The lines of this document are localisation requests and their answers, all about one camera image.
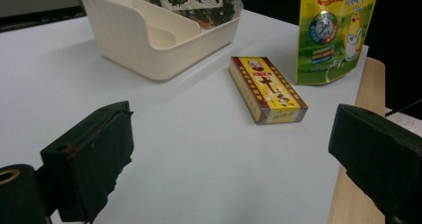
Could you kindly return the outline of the small yellow and red box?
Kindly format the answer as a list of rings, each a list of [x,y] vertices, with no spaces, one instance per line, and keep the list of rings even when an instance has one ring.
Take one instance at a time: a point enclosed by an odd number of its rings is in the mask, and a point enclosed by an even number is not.
[[[267,57],[232,57],[229,73],[256,124],[305,117],[308,105]]]

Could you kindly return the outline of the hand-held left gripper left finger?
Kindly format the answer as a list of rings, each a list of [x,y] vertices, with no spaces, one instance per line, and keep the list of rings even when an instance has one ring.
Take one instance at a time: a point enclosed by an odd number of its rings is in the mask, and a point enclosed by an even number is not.
[[[123,101],[99,108],[41,150],[52,182],[51,211],[65,222],[92,223],[107,204],[134,150],[132,111]]]

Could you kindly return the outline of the cream plastic divided container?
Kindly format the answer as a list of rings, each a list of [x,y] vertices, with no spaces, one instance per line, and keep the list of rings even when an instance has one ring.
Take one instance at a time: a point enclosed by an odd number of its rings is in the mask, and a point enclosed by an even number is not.
[[[231,43],[240,17],[203,30],[144,0],[82,0],[101,53],[149,79],[165,81]]]

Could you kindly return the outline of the yellow green spouted pouch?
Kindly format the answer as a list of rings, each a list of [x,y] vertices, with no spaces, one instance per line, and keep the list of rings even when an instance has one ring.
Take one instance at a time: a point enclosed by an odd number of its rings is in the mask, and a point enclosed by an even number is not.
[[[301,0],[296,83],[322,85],[358,63],[376,0]]]

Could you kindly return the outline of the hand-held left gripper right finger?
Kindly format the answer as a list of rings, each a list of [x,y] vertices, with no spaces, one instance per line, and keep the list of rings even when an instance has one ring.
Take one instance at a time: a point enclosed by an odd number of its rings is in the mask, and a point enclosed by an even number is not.
[[[355,106],[337,107],[328,152],[388,224],[422,224],[422,137]]]

